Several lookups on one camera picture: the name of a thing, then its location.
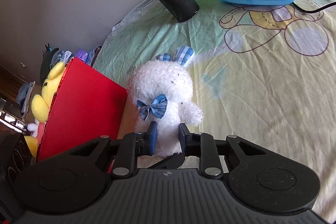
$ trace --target plush toy head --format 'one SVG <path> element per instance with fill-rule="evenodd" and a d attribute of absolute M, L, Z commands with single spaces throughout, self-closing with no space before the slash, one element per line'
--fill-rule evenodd
<path fill-rule="evenodd" d="M 158 55 L 156 60 L 148 61 L 131 75 L 128 82 L 129 95 L 136 105 L 140 100 L 150 104 L 154 98 L 164 94 L 168 102 L 187 102 L 193 97 L 193 82 L 186 70 L 194 54 L 192 48 L 181 47 L 174 60 L 170 55 Z"/>
<path fill-rule="evenodd" d="M 42 96 L 35 95 L 31 101 L 31 111 L 39 122 L 46 122 L 53 96 L 65 71 L 65 64 L 58 62 L 49 72 L 42 86 Z"/>

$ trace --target stuffed bunny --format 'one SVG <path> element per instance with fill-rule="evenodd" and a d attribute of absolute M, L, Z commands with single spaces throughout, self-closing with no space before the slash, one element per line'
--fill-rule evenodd
<path fill-rule="evenodd" d="M 152 121 L 157 122 L 155 154 L 167 157 L 181 152 L 179 124 L 196 126 L 203 118 L 202 110 L 191 101 L 193 82 L 186 65 L 194 50 L 180 47 L 173 61 L 169 54 L 156 56 L 131 75 L 127 90 L 139 118 L 136 132 L 145 132 Z"/>

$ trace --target yellow plush toy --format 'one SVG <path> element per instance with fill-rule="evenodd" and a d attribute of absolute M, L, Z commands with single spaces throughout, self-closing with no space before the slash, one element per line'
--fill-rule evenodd
<path fill-rule="evenodd" d="M 39 122 L 46 122 L 53 100 L 53 96 L 57 91 L 59 82 L 65 71 L 65 64 L 58 62 L 49 72 L 48 77 L 44 81 L 42 87 L 42 96 L 36 94 L 31 101 L 31 111 Z"/>

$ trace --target metal screw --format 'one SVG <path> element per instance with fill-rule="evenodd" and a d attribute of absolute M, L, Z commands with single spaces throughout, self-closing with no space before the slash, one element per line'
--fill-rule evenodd
<path fill-rule="evenodd" d="M 221 170 L 217 167 L 208 167 L 204 170 L 208 176 L 217 176 L 221 173 Z"/>
<path fill-rule="evenodd" d="M 125 176 L 129 173 L 129 170 L 125 167 L 117 167 L 113 169 L 113 174 L 117 176 Z"/>

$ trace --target bed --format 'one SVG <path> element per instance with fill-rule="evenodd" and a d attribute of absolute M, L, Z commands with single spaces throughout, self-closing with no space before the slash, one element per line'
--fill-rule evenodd
<path fill-rule="evenodd" d="M 177 23 L 158 0 L 135 7 L 107 37 L 94 68 L 126 86 L 134 69 L 182 45 L 193 101 L 204 112 L 194 132 L 236 134 L 312 168 L 321 190 L 314 211 L 336 220 L 336 8 L 304 14 L 285 7 L 239 7 L 196 0 L 199 12 Z M 330 0 L 296 0 L 314 10 Z M 119 137 L 134 128 L 127 103 Z M 139 161 L 148 166 L 155 159 Z M 196 167 L 188 158 L 183 167 Z"/>

